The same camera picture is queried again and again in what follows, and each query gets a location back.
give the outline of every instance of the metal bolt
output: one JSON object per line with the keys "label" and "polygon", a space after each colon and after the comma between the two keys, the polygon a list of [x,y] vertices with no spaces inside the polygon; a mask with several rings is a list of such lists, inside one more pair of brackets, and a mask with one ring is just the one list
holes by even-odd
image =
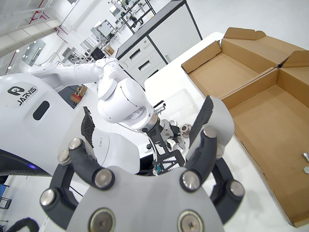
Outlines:
{"label": "metal bolt", "polygon": [[208,138],[215,138],[216,137],[216,132],[212,127],[205,127],[204,130],[203,130],[203,133]]}
{"label": "metal bolt", "polygon": [[101,169],[95,177],[95,184],[99,188],[107,187],[112,181],[112,172],[108,169]]}
{"label": "metal bolt", "polygon": [[309,163],[309,155],[308,155],[308,153],[307,152],[304,152],[303,154],[302,154],[302,156],[306,159],[306,161]]}
{"label": "metal bolt", "polygon": [[189,190],[197,190],[200,185],[200,179],[193,171],[187,170],[182,174],[182,183]]}
{"label": "metal bolt", "polygon": [[58,162],[65,162],[69,159],[69,151],[68,150],[63,150],[61,151],[58,156],[57,156],[57,160]]}
{"label": "metal bolt", "polygon": [[111,232],[115,230],[116,220],[113,212],[107,208],[97,210],[90,218],[91,232]]}
{"label": "metal bolt", "polygon": [[230,190],[235,196],[243,196],[245,193],[244,187],[239,181],[232,181]]}
{"label": "metal bolt", "polygon": [[82,144],[82,140],[80,138],[74,138],[69,142],[69,149],[75,150]]}
{"label": "metal bolt", "polygon": [[177,227],[179,232],[202,232],[203,222],[196,212],[186,210],[179,215]]}
{"label": "metal bolt", "polygon": [[53,202],[53,200],[55,199],[55,196],[56,195],[55,195],[55,192],[53,190],[51,190],[51,189],[45,190],[40,197],[41,205],[43,205],[43,206],[50,205]]}

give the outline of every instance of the cardboard box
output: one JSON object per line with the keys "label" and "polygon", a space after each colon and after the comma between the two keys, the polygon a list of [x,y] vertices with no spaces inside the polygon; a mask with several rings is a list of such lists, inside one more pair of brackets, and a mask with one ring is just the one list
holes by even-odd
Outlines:
{"label": "cardboard box", "polygon": [[80,96],[78,96],[78,95],[75,95],[75,94],[73,94],[73,95],[71,95],[70,96],[70,99],[73,101],[73,102],[75,102],[75,103],[79,103],[80,101],[81,101],[81,97]]}
{"label": "cardboard box", "polygon": [[78,92],[78,96],[83,97],[84,94],[87,91],[87,87],[86,86],[82,86],[82,87],[78,87],[76,92]]}
{"label": "cardboard box", "polygon": [[182,64],[202,93],[222,98],[278,67],[293,51],[304,51],[262,31],[229,28],[221,46],[214,42]]}
{"label": "cardboard box", "polygon": [[289,223],[309,223],[309,51],[295,51],[222,99],[235,134],[265,178]]}

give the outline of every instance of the white table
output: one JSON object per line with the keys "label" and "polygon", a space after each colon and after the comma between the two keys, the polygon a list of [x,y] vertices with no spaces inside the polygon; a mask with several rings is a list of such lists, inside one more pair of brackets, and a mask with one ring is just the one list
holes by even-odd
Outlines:
{"label": "white table", "polygon": [[[197,105],[198,109],[200,109],[205,96],[184,72],[181,64],[212,42],[222,38],[222,33],[212,33],[147,79],[145,81],[145,91],[149,102],[155,105],[161,100],[170,100],[175,93],[179,94],[179,91],[182,90],[183,92],[183,89],[186,89],[192,96],[191,100],[195,102],[194,105]],[[177,99],[179,99],[179,104],[174,102],[175,106],[181,105],[183,102],[179,95]],[[166,110],[161,117],[170,117],[175,114],[176,109],[177,107],[169,107],[167,104]],[[195,113],[196,117],[198,111],[195,109],[192,112]],[[178,117],[177,120],[180,120],[179,125],[186,123],[185,117]],[[223,158],[234,178],[240,181],[246,190],[238,211],[224,226],[226,232],[309,231],[309,225],[296,229],[287,223],[259,173],[234,137],[227,144]],[[214,179],[210,176],[204,183],[203,188],[210,194],[213,185]]]}

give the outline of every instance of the cabinet drawer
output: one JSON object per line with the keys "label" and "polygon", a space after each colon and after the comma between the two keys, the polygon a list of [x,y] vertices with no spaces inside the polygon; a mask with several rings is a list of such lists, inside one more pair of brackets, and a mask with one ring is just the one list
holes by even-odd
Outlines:
{"label": "cabinet drawer", "polygon": [[153,51],[155,51],[154,46],[145,37],[125,54],[120,61],[125,62],[128,65],[128,70],[130,70]]}
{"label": "cabinet drawer", "polygon": [[151,77],[153,74],[155,74],[156,72],[158,72],[160,69],[162,69],[164,66],[166,66],[165,62],[161,62],[159,63],[155,68],[151,69],[149,72],[147,72],[145,75],[143,75],[141,78],[139,78],[138,80],[136,80],[143,88],[145,88],[144,86],[144,82],[145,80],[147,80],[149,77]]}
{"label": "cabinet drawer", "polygon": [[136,64],[133,68],[128,69],[127,71],[133,78],[139,79],[150,70],[158,66],[161,62],[163,62],[163,60],[158,54],[158,52],[153,51],[144,59],[142,59],[138,64]]}

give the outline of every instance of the gray cabinet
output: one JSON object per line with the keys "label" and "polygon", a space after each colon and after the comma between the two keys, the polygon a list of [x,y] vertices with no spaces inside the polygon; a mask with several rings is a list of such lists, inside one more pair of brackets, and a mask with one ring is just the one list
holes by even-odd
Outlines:
{"label": "gray cabinet", "polygon": [[186,0],[170,1],[117,51],[142,87],[151,75],[202,40]]}

